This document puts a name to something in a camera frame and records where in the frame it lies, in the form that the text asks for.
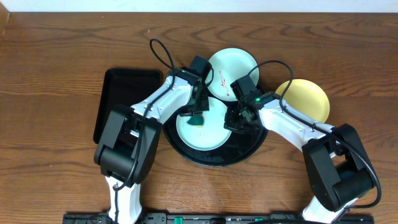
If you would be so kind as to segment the green yellow sponge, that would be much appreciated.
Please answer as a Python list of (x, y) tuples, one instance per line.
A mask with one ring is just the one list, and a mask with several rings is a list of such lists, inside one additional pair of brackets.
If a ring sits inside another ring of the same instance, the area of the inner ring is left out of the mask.
[(202, 128), (204, 126), (204, 122), (205, 119), (201, 114), (195, 114), (188, 119), (187, 124), (197, 128)]

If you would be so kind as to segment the light green stained plate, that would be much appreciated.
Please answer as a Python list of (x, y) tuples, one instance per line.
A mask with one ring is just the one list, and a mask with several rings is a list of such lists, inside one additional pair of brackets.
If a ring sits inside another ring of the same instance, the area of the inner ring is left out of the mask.
[(205, 122), (202, 128), (187, 124), (191, 116), (178, 115), (176, 119), (177, 133), (181, 140), (189, 147), (199, 151), (209, 151), (220, 147), (231, 135), (231, 131), (224, 128), (224, 117), (227, 106), (219, 99), (209, 97), (210, 110), (201, 115)]

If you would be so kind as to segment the yellow plate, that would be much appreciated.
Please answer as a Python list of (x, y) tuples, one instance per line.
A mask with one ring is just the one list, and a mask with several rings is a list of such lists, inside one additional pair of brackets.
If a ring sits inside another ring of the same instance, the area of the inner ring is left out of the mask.
[(299, 112), (322, 123), (330, 113), (330, 102), (326, 93), (309, 80), (293, 79), (284, 100)]

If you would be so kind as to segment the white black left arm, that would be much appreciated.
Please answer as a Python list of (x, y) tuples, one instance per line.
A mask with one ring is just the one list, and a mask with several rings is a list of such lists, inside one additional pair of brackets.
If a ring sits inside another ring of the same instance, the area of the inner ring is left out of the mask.
[(131, 106), (115, 105), (109, 112), (94, 153), (94, 162), (108, 183), (111, 207), (107, 223), (135, 223), (142, 205), (141, 183), (155, 159), (163, 124), (176, 112), (192, 116), (208, 110), (203, 92), (213, 73), (204, 68), (173, 68), (164, 83)]

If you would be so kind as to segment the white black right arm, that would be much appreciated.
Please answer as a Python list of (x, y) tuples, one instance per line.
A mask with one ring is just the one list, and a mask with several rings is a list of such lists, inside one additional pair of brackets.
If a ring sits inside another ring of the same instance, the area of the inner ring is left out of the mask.
[(319, 123), (291, 107), (282, 96), (250, 90), (235, 94), (224, 126), (236, 133), (273, 131), (300, 149), (314, 194), (302, 217), (336, 223), (355, 201), (380, 182), (354, 127)]

